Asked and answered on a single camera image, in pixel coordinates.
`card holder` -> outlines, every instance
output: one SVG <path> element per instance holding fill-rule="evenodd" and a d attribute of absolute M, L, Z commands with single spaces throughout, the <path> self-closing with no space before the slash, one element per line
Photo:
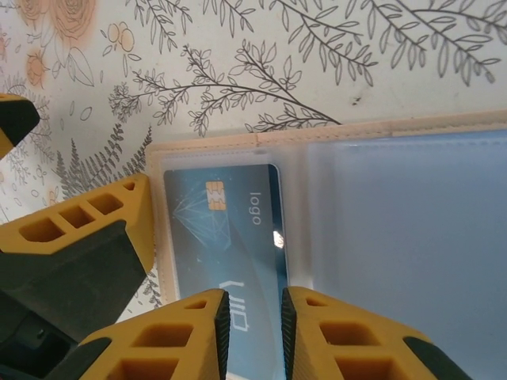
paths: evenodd
<path fill-rule="evenodd" d="M 472 378 L 497 378 L 507 371 L 507 131 L 432 132 L 506 120 L 502 111 L 149 148 L 164 301 L 177 298 L 164 170 L 272 163 L 291 285 L 413 325 Z"/>

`orange flower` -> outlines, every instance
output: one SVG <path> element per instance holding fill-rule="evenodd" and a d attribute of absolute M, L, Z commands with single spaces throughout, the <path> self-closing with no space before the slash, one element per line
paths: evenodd
<path fill-rule="evenodd" d="M 26 62 L 26 74 L 32 86 L 38 86 L 39 84 L 42 86 L 42 80 L 46 70 L 47 68 L 42 63 L 42 56 L 40 53 L 29 55 L 29 60 Z"/>
<path fill-rule="evenodd" d="M 77 40 L 92 20 L 95 0 L 53 0 L 51 17 L 60 36 Z"/>
<path fill-rule="evenodd" d="M 40 0 L 17 0 L 17 5 L 25 22 L 39 18 L 42 6 Z"/>

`blue credit card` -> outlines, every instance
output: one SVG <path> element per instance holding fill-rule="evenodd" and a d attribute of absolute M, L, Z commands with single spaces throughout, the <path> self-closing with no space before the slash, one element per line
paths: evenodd
<path fill-rule="evenodd" d="M 280 305 L 287 270 L 276 167 L 167 170 L 164 181 L 180 297 L 228 291 L 227 371 L 285 378 Z"/>

